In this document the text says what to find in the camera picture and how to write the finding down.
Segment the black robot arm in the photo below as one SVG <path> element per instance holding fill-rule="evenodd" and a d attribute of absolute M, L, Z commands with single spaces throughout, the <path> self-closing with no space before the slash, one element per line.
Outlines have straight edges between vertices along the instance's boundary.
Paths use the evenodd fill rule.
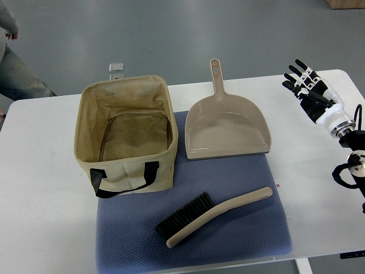
<path fill-rule="evenodd" d="M 332 172 L 333 179 L 342 187 L 358 189 L 364 196 L 364 130 L 362 130 L 362 105 L 356 107 L 355 121 L 346 121 L 338 128 L 336 137 L 343 148 L 350 148 L 351 153 L 347 161 L 335 167 Z M 341 177 L 341 172 L 348 170 L 355 182 L 349 184 Z"/>

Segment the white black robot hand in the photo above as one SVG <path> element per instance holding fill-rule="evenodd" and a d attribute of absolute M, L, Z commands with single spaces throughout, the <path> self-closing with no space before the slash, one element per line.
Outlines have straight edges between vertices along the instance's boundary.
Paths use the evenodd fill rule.
<path fill-rule="evenodd" d="M 337 92 L 305 63 L 297 59 L 295 64 L 289 65 L 293 74 L 285 73 L 282 85 L 300 101 L 310 120 L 323 126 L 333 138 L 354 131 L 355 121 L 345 112 L 344 102 Z"/>

